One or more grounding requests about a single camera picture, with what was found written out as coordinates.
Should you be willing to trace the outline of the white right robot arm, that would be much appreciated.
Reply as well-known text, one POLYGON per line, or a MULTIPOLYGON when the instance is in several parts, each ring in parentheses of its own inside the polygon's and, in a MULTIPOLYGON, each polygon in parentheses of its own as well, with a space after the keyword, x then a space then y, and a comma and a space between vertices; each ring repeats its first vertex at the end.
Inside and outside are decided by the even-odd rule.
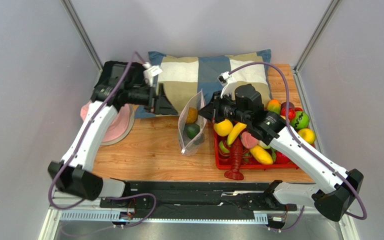
POLYGON ((198 114, 213 122, 230 120, 246 125, 247 131, 257 140, 286 155, 310 176, 313 184, 274 181, 268 191, 281 204, 314 207, 327 219, 338 222, 357 201, 365 220, 367 210, 359 191, 364 176, 357 170, 346 170, 329 160, 306 141, 279 114, 267 111, 262 97, 251 84, 242 85, 234 91, 234 98, 216 91, 210 102, 198 110, 198 114))

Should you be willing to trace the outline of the dark green toy avocado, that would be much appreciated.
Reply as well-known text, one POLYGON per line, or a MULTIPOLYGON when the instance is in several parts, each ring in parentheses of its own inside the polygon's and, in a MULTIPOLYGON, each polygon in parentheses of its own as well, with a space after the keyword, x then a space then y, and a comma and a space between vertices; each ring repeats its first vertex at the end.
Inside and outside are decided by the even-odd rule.
POLYGON ((201 137, 201 127, 196 123, 186 124, 184 131, 189 140, 193 140, 195 137, 201 137))

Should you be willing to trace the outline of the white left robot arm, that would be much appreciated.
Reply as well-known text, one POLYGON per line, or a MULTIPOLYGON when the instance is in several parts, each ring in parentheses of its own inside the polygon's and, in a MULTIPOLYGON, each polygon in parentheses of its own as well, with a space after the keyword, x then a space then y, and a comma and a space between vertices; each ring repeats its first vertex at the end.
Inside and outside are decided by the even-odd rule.
POLYGON ((60 161, 52 161, 48 166, 52 178, 50 197, 54 189, 90 201, 123 195, 125 181, 92 173, 96 155, 111 123, 123 107, 140 105, 155 115, 177 115, 165 94, 164 85, 155 83, 155 77, 161 73, 159 65, 149 62, 106 64, 72 145, 60 161))

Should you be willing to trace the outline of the clear zip top bag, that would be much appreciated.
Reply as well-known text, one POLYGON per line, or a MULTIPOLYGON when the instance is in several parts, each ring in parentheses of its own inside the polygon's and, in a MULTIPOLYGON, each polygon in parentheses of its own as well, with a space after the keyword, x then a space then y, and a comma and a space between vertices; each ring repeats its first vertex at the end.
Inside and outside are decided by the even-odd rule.
POLYGON ((195 94, 183 108, 178 119, 178 143, 182 156, 192 156, 197 153, 205 141, 205 126, 207 120, 198 114, 205 106, 203 91, 195 94))

